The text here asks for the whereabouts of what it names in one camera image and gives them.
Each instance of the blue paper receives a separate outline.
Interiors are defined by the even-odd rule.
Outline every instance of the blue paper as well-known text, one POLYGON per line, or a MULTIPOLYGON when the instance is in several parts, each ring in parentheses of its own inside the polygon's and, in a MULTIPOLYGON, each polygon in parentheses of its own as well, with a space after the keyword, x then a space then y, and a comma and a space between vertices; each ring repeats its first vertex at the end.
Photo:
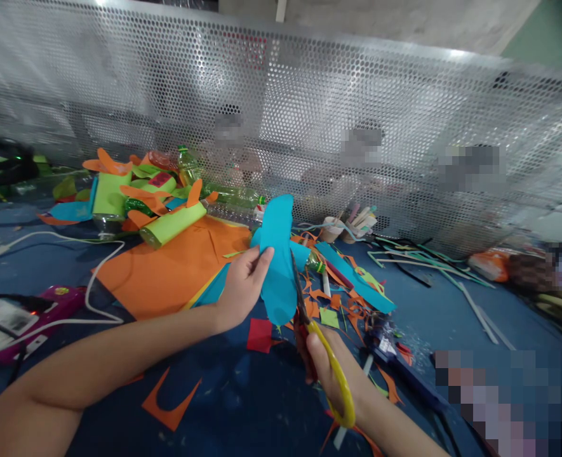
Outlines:
POLYGON ((194 308, 200 305, 207 305, 209 303, 215 303, 219 300, 225 287, 225 278, 228 276, 228 268, 230 264, 227 263, 221 271, 215 276, 215 279, 211 281, 211 284, 206 288, 203 294, 196 300, 194 308))
POLYGON ((392 301, 380 295, 378 291, 374 290, 373 287, 362 280, 362 278, 359 277, 360 275, 355 272, 355 270, 353 270, 352 267, 346 263, 329 244, 325 242, 317 243, 317 250, 327 259, 328 262, 336 267, 346 279, 352 282, 355 286, 355 292, 361 295, 365 301, 378 311, 390 313, 397 307, 392 301))
MULTIPOLYGON (((258 228, 251 238, 251 244, 249 245, 249 247, 252 248, 260 244, 260 238, 262 238, 262 233, 258 228)), ((298 267, 299 271, 304 271, 306 269, 306 261, 308 260, 308 256, 311 254, 311 249, 293 241, 289 242, 289 247, 293 252, 293 256, 295 257, 295 266, 298 267)))
POLYGON ((291 236, 291 210, 293 196, 281 195, 270 200, 264 213, 260 233, 260 252, 274 248, 268 274, 262 286, 262 299, 268 318, 274 325, 285 325, 295 314, 297 290, 293 278, 289 238, 291 236))
POLYGON ((181 206, 185 202, 187 202, 187 199, 174 198, 166 204, 166 207, 169 209, 169 211, 173 211, 175 208, 181 206))
POLYGON ((92 208, 95 204, 98 176, 92 181, 90 200, 87 202, 58 203, 49 211, 50 215, 58 220, 84 222, 92 219, 92 208))

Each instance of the scissors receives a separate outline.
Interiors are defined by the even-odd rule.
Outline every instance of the scissors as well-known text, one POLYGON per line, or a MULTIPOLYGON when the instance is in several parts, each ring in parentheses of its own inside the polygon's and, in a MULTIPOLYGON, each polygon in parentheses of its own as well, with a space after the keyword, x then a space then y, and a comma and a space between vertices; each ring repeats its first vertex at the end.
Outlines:
MULTIPOLYGON (((327 351, 327 356, 330 358, 331 369, 333 374, 336 376, 336 380, 340 385, 340 391, 342 393, 342 400, 344 402, 344 417, 333 407, 329 398, 327 398, 327 403, 330 405, 331 412, 336 421, 344 428, 353 428, 355 426, 355 404, 352 400, 351 390, 349 388, 349 383, 344 376, 342 367, 335 354, 331 350, 331 346, 328 341, 323 336, 321 329, 315 321, 308 317, 306 314, 306 304, 304 303, 304 296, 302 295, 302 285, 300 283, 300 276, 298 274, 298 267, 295 264, 295 257, 293 252, 291 252, 291 261, 293 262, 293 278, 295 280, 295 287, 298 292, 298 305, 295 311, 295 317, 293 318, 293 324, 297 325, 298 331, 302 335, 304 341, 309 333, 316 333, 323 343, 325 350, 327 351)), ((313 375, 314 381, 317 381, 317 370, 314 367, 312 359, 309 359, 309 365, 311 367, 311 373, 313 375)))

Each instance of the perforated metal panel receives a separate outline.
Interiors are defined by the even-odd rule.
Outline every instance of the perforated metal panel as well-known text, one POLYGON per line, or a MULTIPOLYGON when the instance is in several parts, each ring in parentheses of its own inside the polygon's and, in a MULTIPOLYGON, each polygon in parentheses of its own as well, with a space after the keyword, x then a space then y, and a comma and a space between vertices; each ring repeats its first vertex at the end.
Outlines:
POLYGON ((0 0, 0 135, 76 166, 186 144, 298 220, 374 204, 377 232, 455 256, 562 202, 560 70, 148 3, 0 0), (502 148, 506 186, 442 191, 449 145, 502 148))

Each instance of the yellow-green paper tube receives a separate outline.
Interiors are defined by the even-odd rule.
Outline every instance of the yellow-green paper tube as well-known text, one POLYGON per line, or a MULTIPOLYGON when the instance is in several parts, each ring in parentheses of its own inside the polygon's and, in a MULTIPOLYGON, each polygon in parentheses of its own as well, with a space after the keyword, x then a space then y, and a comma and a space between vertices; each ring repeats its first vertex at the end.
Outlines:
POLYGON ((120 186, 130 185, 131 179, 132 173, 127 173, 124 176, 99 173, 97 194, 92 213, 124 217, 124 202, 127 197, 120 192, 120 186))
POLYGON ((206 209, 202 203, 198 202, 189 208, 183 208, 176 213, 159 217, 139 232, 143 241, 154 249, 159 249, 205 214, 206 209))

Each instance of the yellow scissors handle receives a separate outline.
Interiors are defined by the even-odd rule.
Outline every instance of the yellow scissors handle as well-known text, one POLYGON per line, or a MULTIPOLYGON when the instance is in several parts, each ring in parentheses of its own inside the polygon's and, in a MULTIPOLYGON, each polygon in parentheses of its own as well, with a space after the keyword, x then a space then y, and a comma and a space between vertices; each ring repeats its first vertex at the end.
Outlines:
POLYGON ((342 393, 342 400, 344 401, 344 417, 340 415, 340 413, 333 407, 329 397, 327 398, 327 403, 330 405, 331 412, 333 413, 333 417, 336 421, 344 428, 353 428, 355 426, 355 403, 352 401, 352 394, 349 388, 349 382, 346 380, 346 376, 344 376, 344 372, 342 371, 342 366, 340 366, 340 362, 336 359, 336 355, 331 350, 330 344, 327 342, 325 337, 323 336, 323 332, 319 329, 319 326, 315 321, 310 321, 307 325, 308 333, 316 333, 323 343, 325 350, 327 351, 327 356, 330 358, 330 365, 331 369, 333 370, 333 374, 336 376, 336 380, 340 385, 340 391, 342 393))

